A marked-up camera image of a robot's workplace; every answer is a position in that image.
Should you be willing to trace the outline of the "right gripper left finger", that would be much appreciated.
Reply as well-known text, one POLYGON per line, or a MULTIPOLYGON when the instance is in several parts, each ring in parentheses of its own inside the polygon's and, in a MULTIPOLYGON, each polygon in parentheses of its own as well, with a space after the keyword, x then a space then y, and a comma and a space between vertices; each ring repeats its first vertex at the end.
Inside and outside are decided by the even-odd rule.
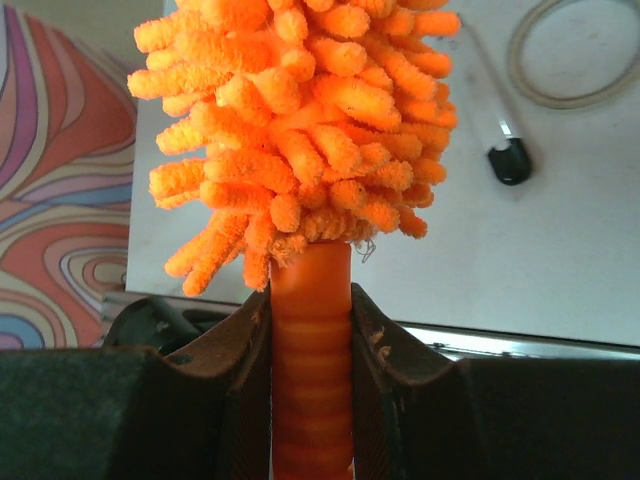
POLYGON ((148 346, 5 350, 5 479, 266 479, 264 293, 168 355, 148 346))

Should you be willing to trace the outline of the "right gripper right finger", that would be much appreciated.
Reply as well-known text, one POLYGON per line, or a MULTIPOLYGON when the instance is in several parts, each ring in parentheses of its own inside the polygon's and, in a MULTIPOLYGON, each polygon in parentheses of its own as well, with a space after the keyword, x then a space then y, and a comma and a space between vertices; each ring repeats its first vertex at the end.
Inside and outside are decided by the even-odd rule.
POLYGON ((360 479, 635 479, 639 364, 451 361, 352 289, 360 479))

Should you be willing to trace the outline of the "white marker black cap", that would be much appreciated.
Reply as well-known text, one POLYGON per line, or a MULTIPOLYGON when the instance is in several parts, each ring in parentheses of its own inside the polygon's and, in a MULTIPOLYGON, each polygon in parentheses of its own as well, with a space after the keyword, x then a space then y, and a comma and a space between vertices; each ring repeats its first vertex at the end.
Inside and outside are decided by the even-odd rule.
POLYGON ((531 177, 533 161, 514 110, 478 34, 469 23, 461 27, 458 41, 467 111, 480 140, 482 155, 500 183, 520 185, 531 177))

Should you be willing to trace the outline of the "orange microfiber duster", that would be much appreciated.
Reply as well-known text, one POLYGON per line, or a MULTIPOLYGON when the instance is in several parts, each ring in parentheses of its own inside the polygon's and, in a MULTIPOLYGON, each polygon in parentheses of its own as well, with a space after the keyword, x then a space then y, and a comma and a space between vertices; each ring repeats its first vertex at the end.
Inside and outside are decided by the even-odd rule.
POLYGON ((131 94, 174 123, 156 139, 160 208, 199 201, 207 226, 165 265, 189 296, 226 264, 273 311, 273 473, 353 475, 351 248, 420 239, 457 124, 441 1, 181 1, 140 24, 131 94))

